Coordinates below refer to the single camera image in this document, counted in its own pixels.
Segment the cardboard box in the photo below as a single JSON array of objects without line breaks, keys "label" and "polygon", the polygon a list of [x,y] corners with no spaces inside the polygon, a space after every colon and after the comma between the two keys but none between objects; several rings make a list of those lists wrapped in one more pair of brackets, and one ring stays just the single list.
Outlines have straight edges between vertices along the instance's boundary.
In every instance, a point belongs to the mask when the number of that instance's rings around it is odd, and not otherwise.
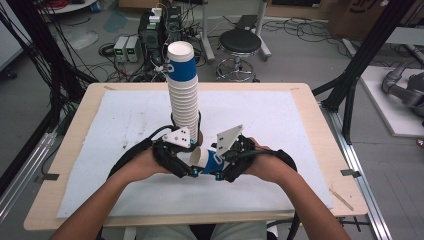
[{"label": "cardboard box", "polygon": [[365,39],[386,7],[383,2],[383,0],[338,1],[328,20],[329,33],[334,37]]}]

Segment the wooden board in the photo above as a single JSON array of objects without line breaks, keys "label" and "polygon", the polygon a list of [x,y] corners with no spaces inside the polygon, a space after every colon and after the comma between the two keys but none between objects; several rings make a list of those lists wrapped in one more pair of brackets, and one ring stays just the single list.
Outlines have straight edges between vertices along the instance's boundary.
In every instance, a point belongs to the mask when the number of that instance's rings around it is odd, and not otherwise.
[{"label": "wooden board", "polygon": [[[49,230],[58,228],[63,219],[56,218],[72,166],[81,151],[84,137],[97,113],[104,93],[108,90],[165,90],[163,83],[108,83],[91,84],[71,123],[60,149],[52,163],[49,173],[59,173],[57,181],[46,181],[24,222],[27,230]],[[336,141],[322,116],[308,85],[300,83],[199,83],[200,91],[290,91],[301,116],[314,154],[324,176],[326,185],[333,193],[334,204],[331,212],[335,216],[363,215],[367,206],[354,179],[344,177],[340,170],[348,166]],[[165,224],[219,223],[240,221],[262,221],[291,218],[292,213],[255,212],[222,213],[203,215],[146,216],[146,217],[109,217],[105,226],[144,226]]]}]

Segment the power supply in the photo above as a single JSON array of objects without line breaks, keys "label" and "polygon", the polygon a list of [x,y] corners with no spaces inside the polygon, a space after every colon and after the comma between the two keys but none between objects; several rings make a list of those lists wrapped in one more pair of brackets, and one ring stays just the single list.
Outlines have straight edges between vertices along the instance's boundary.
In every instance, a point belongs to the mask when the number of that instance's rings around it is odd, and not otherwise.
[{"label": "power supply", "polygon": [[141,56],[140,39],[136,36],[131,36],[125,49],[127,50],[128,61],[138,62]]},{"label": "power supply", "polygon": [[181,7],[168,7],[168,18],[166,20],[166,32],[168,43],[181,41]]},{"label": "power supply", "polygon": [[118,62],[126,62],[127,51],[125,50],[125,46],[127,45],[128,37],[119,37],[115,46],[113,47],[113,51],[115,52],[116,61]]}]

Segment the person's right hand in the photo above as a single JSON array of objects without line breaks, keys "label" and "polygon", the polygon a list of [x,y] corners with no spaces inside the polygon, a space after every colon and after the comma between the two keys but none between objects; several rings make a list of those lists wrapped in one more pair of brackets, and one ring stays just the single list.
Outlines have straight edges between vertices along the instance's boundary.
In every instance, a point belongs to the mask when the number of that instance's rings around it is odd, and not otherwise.
[{"label": "person's right hand", "polygon": [[[270,150],[267,146],[261,146],[254,138],[250,139],[255,143],[256,150]],[[295,171],[275,156],[259,154],[244,173],[254,175],[264,181],[278,183],[286,173],[295,173]]]}]

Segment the cup stack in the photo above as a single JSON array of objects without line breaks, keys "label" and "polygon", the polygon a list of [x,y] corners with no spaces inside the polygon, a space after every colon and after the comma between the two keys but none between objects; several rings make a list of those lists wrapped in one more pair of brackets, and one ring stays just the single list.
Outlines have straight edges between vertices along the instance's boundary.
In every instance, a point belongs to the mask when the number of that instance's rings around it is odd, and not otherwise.
[{"label": "cup stack", "polygon": [[198,140],[197,72],[193,46],[173,42],[168,46],[168,82],[172,118],[178,127],[188,127],[193,143]]}]

